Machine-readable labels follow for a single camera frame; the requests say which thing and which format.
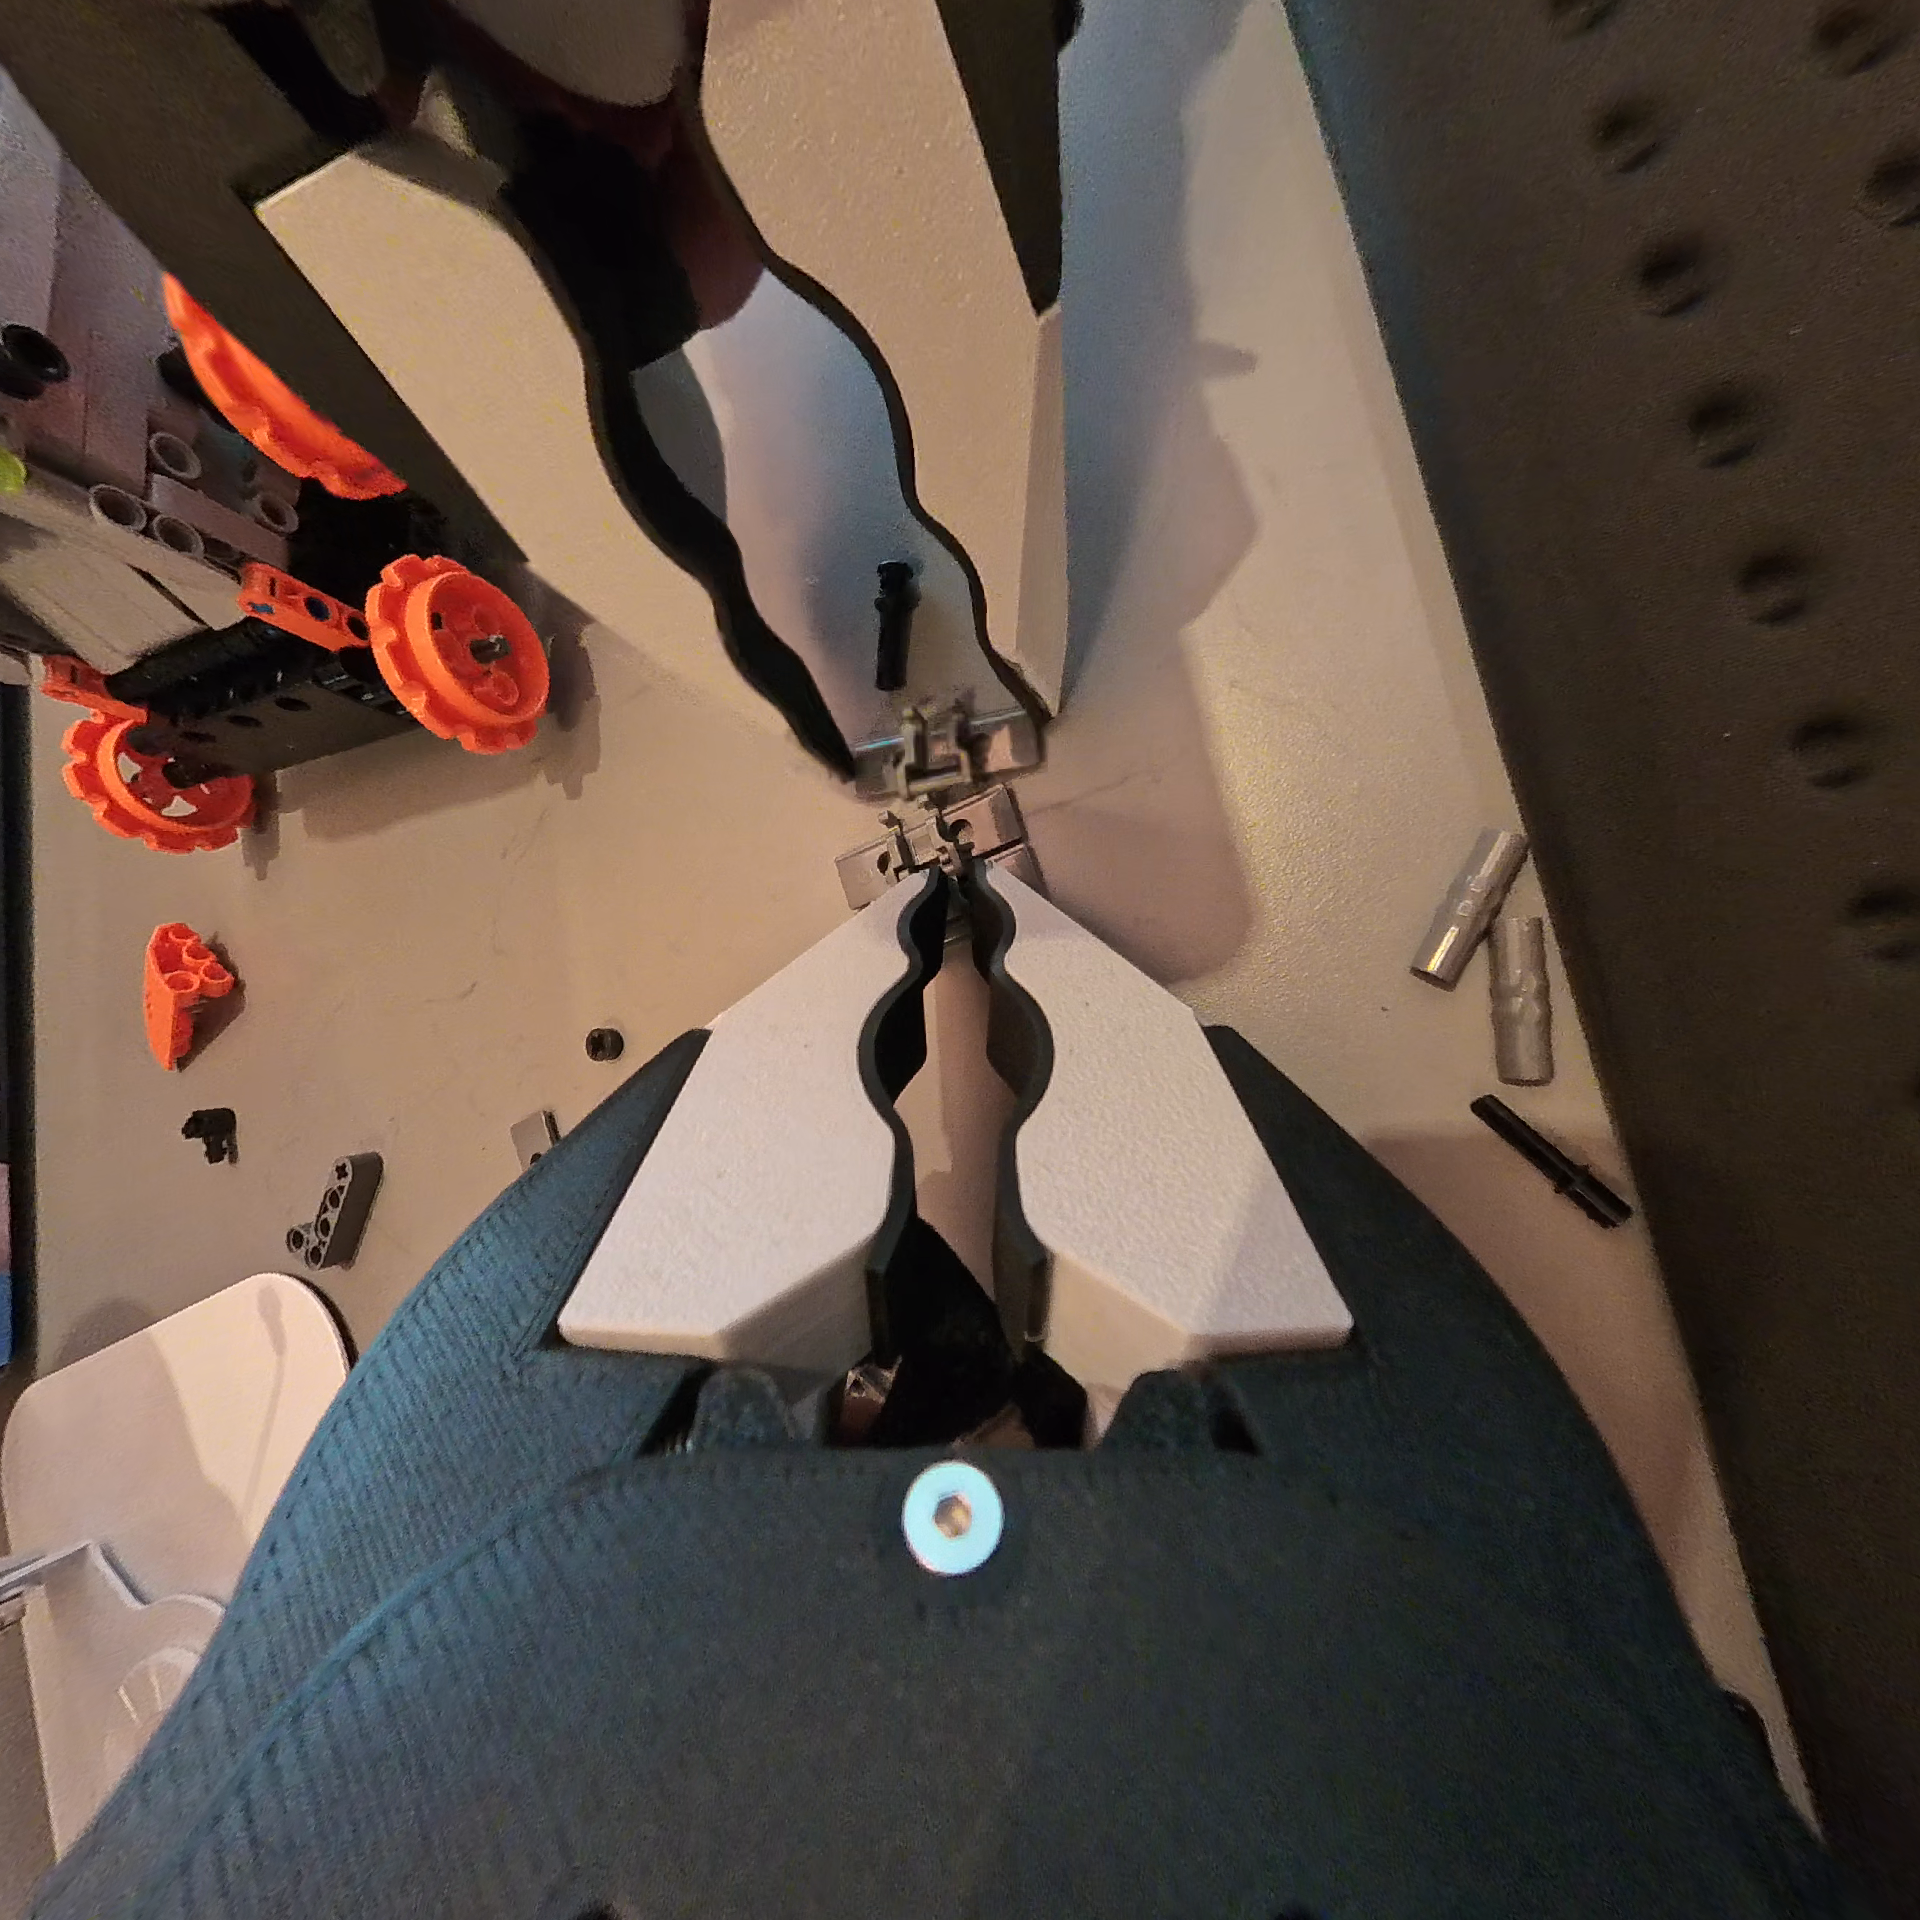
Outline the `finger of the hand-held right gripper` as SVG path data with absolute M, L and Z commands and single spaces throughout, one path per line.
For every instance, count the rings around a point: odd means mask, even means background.
M 383 134 L 255 218 L 558 596 L 659 664 L 852 774 L 807 662 L 501 200 L 502 174 Z
M 844 716 L 875 568 L 929 590 L 908 690 L 1064 694 L 1051 5 L 709 5 L 700 114 L 767 280 L 710 342 L 732 503 Z

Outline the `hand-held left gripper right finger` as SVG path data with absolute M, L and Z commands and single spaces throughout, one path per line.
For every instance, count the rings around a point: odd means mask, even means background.
M 1323 1350 L 1352 1314 L 1192 1010 L 992 877 L 993 1288 L 1069 1376 Z

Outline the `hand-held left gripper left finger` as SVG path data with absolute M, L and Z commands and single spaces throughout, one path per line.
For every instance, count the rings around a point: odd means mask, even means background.
M 567 1343 L 844 1376 L 889 1343 L 915 1214 L 899 1097 L 925 1063 L 925 881 L 727 1008 L 559 1309 Z

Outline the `black grey toy robot vehicle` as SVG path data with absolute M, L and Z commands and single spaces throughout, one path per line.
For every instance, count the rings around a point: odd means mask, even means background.
M 323 561 L 347 604 L 383 561 L 199 394 L 159 266 L 5 95 L 5 681 L 63 658 L 141 708 L 185 774 L 265 777 L 412 727 L 365 647 L 332 655 L 243 604 L 246 565 Z

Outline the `orange triangular toy piece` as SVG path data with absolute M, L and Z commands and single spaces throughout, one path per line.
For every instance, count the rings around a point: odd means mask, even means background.
M 157 1066 L 182 1066 L 199 1041 L 203 1008 L 232 994 L 235 984 L 227 959 L 191 926 L 169 920 L 153 928 L 141 957 L 139 1013 Z

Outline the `orange toy gear wheel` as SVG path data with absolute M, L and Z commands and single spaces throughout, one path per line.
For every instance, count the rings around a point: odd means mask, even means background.
M 167 317 L 200 393 L 240 438 L 279 469 L 347 500 L 405 490 L 405 479 L 318 414 L 245 346 L 173 273 L 159 278 Z
M 67 790 L 109 834 L 164 855 L 232 846 L 255 816 L 249 777 L 176 783 L 167 758 L 136 750 L 135 721 L 86 713 L 61 738 Z
M 547 649 L 499 586 L 445 558 L 399 558 L 368 590 L 379 676 L 431 736 L 468 754 L 532 742 L 548 698 Z

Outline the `long black toy pin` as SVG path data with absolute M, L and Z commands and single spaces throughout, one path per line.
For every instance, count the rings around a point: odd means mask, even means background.
M 1469 1102 L 1469 1113 L 1534 1167 L 1556 1196 L 1565 1197 L 1596 1225 L 1617 1229 L 1633 1215 L 1632 1202 L 1621 1191 L 1609 1186 L 1588 1164 L 1547 1138 L 1547 1134 L 1513 1110 L 1500 1095 L 1477 1095 Z

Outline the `dark grey toy beam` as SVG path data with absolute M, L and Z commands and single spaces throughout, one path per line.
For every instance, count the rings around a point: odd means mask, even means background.
M 368 1150 L 336 1159 L 313 1215 L 285 1233 L 285 1250 L 304 1271 L 319 1272 L 357 1260 L 381 1186 L 383 1159 Z

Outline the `grey cylinder toy sleeve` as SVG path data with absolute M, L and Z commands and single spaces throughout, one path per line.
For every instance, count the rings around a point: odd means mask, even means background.
M 1485 946 L 1497 1078 L 1511 1087 L 1542 1087 L 1555 1078 L 1545 920 L 1502 916 Z
M 1526 860 L 1525 831 L 1481 831 L 1433 910 L 1407 972 L 1433 988 L 1455 988 Z

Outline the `wooden book stand white base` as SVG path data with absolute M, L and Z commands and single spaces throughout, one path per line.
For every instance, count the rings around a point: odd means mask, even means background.
M 349 1369 L 277 1271 L 32 1383 L 5 1437 L 5 1615 L 22 1624 L 55 1848 L 179 1701 Z

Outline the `black dimpled mat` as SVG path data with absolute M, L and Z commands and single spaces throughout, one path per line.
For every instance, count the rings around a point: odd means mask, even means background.
M 1830 1848 L 1915 1914 L 1917 5 L 1287 5 Z

